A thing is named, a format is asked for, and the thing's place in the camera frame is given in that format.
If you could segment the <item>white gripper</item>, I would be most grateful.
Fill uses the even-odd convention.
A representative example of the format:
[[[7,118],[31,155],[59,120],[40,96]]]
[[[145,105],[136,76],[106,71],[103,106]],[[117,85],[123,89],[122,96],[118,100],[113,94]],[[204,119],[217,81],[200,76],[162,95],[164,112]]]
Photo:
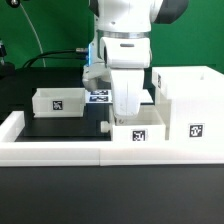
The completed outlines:
[[[111,69],[111,90],[116,125],[124,125],[125,119],[134,118],[140,110],[143,90],[143,69]]]

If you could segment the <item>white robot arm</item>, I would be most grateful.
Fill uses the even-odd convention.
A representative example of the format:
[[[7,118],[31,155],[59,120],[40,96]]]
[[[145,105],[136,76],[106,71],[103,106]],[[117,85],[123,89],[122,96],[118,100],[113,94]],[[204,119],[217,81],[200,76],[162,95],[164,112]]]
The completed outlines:
[[[82,81],[89,91],[95,91],[100,80],[111,84],[116,119],[139,113],[144,70],[152,60],[151,25],[173,23],[188,4],[189,0],[89,0],[94,38]]]

